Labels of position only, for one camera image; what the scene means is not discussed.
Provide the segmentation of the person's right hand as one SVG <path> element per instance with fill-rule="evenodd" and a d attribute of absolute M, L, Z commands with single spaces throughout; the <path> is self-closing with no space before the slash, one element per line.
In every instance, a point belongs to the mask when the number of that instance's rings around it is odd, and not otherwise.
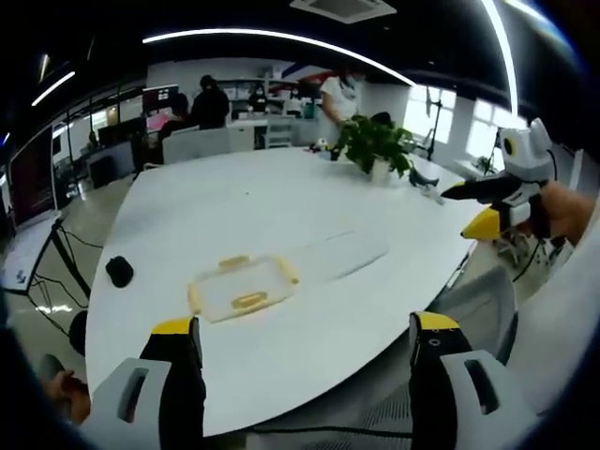
<path fill-rule="evenodd" d="M 547 212 L 549 236 L 564 237 L 576 247 L 592 218 L 595 200 L 557 181 L 550 181 L 541 189 L 541 200 Z"/>

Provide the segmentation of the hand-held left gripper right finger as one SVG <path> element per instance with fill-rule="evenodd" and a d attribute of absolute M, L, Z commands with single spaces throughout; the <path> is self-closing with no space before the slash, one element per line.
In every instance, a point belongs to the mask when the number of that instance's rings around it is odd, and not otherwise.
<path fill-rule="evenodd" d="M 412 313 L 410 343 L 414 442 L 519 442 L 536 424 L 512 374 L 453 319 Z"/>

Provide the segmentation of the person's left hand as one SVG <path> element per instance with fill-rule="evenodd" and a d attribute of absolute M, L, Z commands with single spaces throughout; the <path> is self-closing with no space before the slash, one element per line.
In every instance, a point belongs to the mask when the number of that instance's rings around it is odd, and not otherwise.
<path fill-rule="evenodd" d="M 73 370 L 59 370 L 41 383 L 55 410 L 69 423 L 81 425 L 88 418 L 91 412 L 89 390 L 82 380 L 74 376 Z"/>

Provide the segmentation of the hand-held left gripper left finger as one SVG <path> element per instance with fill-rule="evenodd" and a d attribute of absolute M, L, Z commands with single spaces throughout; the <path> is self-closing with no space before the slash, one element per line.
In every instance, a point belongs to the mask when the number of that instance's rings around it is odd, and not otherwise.
<path fill-rule="evenodd" d="M 163 322 L 95 390 L 86 439 L 201 439 L 206 387 L 197 317 Z"/>

